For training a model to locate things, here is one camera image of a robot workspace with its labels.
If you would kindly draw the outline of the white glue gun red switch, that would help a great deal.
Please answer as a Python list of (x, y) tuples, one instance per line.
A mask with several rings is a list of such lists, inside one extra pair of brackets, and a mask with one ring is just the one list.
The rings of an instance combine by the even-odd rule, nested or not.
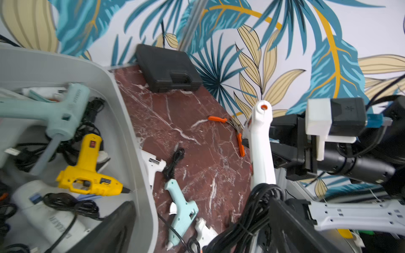
[(164, 161), (162, 159), (158, 160), (155, 155), (150, 154), (144, 150), (141, 151), (141, 154), (142, 154), (145, 168), (147, 170), (149, 185), (150, 185), (151, 189), (153, 189), (156, 173), (163, 172), (167, 163), (166, 163), (166, 161)]

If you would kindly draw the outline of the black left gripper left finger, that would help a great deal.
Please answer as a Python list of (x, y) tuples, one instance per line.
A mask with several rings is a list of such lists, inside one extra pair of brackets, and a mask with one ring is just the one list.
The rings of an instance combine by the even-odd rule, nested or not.
[(136, 220), (133, 201), (121, 204), (92, 232), (74, 245), (70, 253), (126, 253)]

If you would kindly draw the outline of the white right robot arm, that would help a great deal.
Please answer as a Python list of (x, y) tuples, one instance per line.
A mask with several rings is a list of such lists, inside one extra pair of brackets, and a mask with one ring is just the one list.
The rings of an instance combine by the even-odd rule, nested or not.
[(258, 101), (243, 138), (251, 151), (251, 187), (276, 184), (276, 169), (298, 181), (330, 175), (379, 184), (390, 199), (381, 203), (304, 202), (303, 218), (317, 231), (369, 230), (405, 233), (405, 98), (310, 99), (304, 114), (273, 117)]

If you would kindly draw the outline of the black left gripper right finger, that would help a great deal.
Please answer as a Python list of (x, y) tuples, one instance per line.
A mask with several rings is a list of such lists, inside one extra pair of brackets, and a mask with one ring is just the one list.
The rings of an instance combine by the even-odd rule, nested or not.
[(272, 238), (280, 253), (340, 253), (336, 245), (314, 229), (316, 221), (306, 200), (270, 199)]

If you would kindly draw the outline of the large mint green glue gun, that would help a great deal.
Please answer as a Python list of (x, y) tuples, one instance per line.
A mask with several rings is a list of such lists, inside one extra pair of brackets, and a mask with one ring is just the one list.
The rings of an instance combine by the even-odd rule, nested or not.
[(88, 104), (90, 89), (80, 83), (71, 83), (61, 102), (40, 102), (1, 98), (1, 117), (42, 120), (47, 123), (46, 135), (50, 143), (30, 174), (38, 176), (46, 167), (62, 141), (71, 140), (79, 127)]

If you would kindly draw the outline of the yellow glue gun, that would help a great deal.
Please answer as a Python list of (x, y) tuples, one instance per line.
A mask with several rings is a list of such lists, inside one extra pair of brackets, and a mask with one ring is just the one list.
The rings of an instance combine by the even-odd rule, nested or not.
[(117, 179), (96, 171), (101, 142), (102, 138), (98, 135), (84, 136), (77, 164), (67, 166), (56, 179), (59, 188), (75, 194), (104, 197), (131, 193)]

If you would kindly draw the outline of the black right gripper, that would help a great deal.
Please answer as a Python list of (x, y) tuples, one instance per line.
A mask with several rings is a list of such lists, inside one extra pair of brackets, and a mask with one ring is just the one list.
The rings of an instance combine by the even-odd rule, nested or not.
[[(312, 179), (316, 177), (316, 152), (308, 143), (305, 133), (304, 118), (289, 115), (275, 118), (271, 125), (269, 138), (274, 168), (286, 170), (285, 178), (291, 181)], [(243, 145), (248, 141), (242, 137)]]

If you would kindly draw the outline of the white glue gun long nozzle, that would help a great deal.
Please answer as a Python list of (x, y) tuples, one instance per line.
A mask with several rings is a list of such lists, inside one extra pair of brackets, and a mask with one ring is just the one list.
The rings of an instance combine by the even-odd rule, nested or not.
[(258, 101), (245, 122), (242, 137), (248, 141), (251, 161), (251, 189), (258, 184), (276, 184), (269, 131), (273, 121), (272, 106)]

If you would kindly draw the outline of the white blue-tip glue gun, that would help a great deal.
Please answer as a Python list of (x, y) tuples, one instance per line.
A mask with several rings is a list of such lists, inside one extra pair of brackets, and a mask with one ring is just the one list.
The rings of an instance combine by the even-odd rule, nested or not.
[[(60, 238), (74, 218), (74, 214), (71, 212), (57, 211), (44, 204), (43, 199), (46, 194), (60, 192), (65, 192), (65, 190), (51, 187), (41, 180), (33, 180), (20, 186), (12, 195), (12, 200), (30, 225), (51, 244)], [(91, 229), (80, 220), (76, 220), (64, 239), (56, 246), (56, 252), (66, 253), (90, 231)]]

